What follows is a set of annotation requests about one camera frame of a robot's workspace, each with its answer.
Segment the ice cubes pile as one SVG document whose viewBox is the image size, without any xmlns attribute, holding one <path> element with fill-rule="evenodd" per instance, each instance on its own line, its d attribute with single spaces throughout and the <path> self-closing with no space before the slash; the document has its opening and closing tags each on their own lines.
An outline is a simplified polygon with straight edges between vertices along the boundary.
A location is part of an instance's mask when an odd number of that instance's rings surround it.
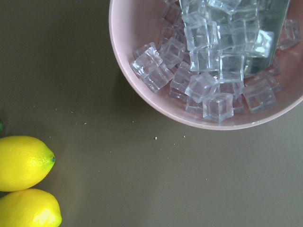
<svg viewBox="0 0 303 227">
<path fill-rule="evenodd" d="M 169 86 L 185 110 L 222 122 L 277 103 L 278 50 L 301 41 L 288 0 L 167 0 L 157 43 L 133 51 L 130 67 L 152 91 Z"/>
</svg>

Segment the pink bowl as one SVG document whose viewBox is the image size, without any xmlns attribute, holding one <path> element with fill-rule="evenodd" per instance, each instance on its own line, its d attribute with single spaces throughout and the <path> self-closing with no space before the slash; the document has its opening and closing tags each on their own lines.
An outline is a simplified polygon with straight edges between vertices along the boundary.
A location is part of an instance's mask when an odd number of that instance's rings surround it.
<svg viewBox="0 0 303 227">
<path fill-rule="evenodd" d="M 299 43 L 277 53 L 281 74 L 277 76 L 282 91 L 276 95 L 277 105 L 251 114 L 249 110 L 216 123 L 199 114 L 185 111 L 182 102 L 168 95 L 169 87 L 157 93 L 134 74 L 129 63 L 134 60 L 133 50 L 160 38 L 159 18 L 165 6 L 162 0 L 112 0 L 109 6 L 109 33 L 118 65 L 133 90 L 152 108 L 182 124 L 208 130 L 239 130 L 274 120 L 303 102 L 303 44 Z"/>
</svg>

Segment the metal ice scoop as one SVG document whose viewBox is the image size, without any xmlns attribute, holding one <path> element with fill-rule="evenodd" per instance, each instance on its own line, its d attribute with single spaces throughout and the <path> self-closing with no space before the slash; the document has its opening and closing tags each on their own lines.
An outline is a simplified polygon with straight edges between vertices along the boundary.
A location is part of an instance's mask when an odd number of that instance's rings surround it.
<svg viewBox="0 0 303 227">
<path fill-rule="evenodd" d="M 250 77 L 273 60 L 288 0 L 181 0 L 192 71 L 242 69 Z"/>
</svg>

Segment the yellow lemon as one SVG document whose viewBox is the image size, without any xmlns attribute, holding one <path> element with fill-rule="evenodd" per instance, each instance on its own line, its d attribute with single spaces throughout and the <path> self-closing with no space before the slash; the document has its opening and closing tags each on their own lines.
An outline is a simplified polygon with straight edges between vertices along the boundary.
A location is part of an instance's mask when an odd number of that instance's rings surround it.
<svg viewBox="0 0 303 227">
<path fill-rule="evenodd" d="M 2 227 L 58 227 L 61 223 L 59 203 L 46 191 L 26 189 L 0 199 Z"/>
<path fill-rule="evenodd" d="M 56 162 L 54 153 L 41 140 L 30 136 L 0 139 L 0 190 L 14 192 L 42 181 Z"/>
</svg>

